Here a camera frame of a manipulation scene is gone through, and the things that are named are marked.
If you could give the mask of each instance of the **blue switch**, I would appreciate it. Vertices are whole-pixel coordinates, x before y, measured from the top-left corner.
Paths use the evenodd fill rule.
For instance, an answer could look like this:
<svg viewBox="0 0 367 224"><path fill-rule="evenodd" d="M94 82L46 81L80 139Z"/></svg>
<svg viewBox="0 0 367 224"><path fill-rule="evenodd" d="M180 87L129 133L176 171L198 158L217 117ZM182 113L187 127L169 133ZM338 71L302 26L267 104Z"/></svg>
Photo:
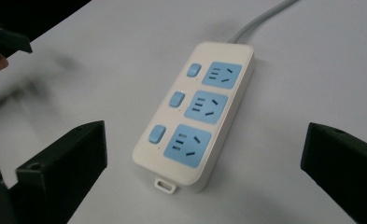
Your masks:
<svg viewBox="0 0 367 224"><path fill-rule="evenodd" d="M171 107L179 107L184 99L185 94L181 91L175 91L174 95L169 100L169 105Z"/></svg>
<svg viewBox="0 0 367 224"><path fill-rule="evenodd" d="M196 77L201 70L201 65L194 63L190 66L189 71L187 71L188 77Z"/></svg>
<svg viewBox="0 0 367 224"><path fill-rule="evenodd" d="M150 143L158 144L161 141L165 130L165 126L162 126L160 124L154 126L153 130L151 130L151 133L148 136L148 140L150 141Z"/></svg>

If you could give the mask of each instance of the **white table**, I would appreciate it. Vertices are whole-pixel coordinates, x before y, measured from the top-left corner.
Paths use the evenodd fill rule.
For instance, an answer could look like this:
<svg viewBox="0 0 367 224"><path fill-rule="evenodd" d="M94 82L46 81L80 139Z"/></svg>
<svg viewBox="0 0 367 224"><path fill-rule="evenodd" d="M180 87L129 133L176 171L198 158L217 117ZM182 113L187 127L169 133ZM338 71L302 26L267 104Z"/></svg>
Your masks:
<svg viewBox="0 0 367 224"><path fill-rule="evenodd" d="M354 223L300 160L309 122L367 142L367 0L299 1L241 39L255 72L204 191L167 195L132 161L193 49L279 2L92 0L0 72L0 97L28 80L39 88L0 106L7 185L59 137L104 120L109 164L71 224Z"/></svg>

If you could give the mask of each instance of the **power cord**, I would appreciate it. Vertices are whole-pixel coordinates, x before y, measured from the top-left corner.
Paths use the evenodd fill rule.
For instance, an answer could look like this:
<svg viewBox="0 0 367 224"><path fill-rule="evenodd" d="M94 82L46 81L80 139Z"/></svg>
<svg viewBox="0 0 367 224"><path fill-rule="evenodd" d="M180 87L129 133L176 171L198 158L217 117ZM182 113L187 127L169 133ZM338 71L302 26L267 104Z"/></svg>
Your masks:
<svg viewBox="0 0 367 224"><path fill-rule="evenodd" d="M246 26L244 26L233 38L231 38L228 43L236 44L239 40L239 38L242 37L246 32L253 30L258 25L260 25L262 22L270 19L278 12L282 11L283 9L291 6L293 3L297 2L298 0L286 0L280 3L279 5L269 9L268 11L262 13L259 17L248 23Z"/></svg>

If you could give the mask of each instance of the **power strip housing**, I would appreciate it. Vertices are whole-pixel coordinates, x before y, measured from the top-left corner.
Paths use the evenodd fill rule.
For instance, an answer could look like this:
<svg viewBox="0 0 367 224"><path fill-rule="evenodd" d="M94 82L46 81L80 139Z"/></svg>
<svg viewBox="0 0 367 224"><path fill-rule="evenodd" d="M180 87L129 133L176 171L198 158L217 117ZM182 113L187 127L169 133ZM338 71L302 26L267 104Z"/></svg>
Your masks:
<svg viewBox="0 0 367 224"><path fill-rule="evenodd" d="M202 190L214 169L254 69L249 45L198 45L148 127L133 160L166 193Z"/></svg>

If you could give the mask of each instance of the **power strip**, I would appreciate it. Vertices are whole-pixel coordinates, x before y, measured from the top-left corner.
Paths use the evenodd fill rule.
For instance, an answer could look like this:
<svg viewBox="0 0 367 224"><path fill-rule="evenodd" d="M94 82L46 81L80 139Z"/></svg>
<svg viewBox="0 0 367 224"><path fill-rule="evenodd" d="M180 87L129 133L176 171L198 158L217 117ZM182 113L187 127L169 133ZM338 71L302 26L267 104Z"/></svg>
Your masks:
<svg viewBox="0 0 367 224"><path fill-rule="evenodd" d="M134 148L134 162L156 175L157 189L206 186L253 69L249 45L195 48Z"/></svg>

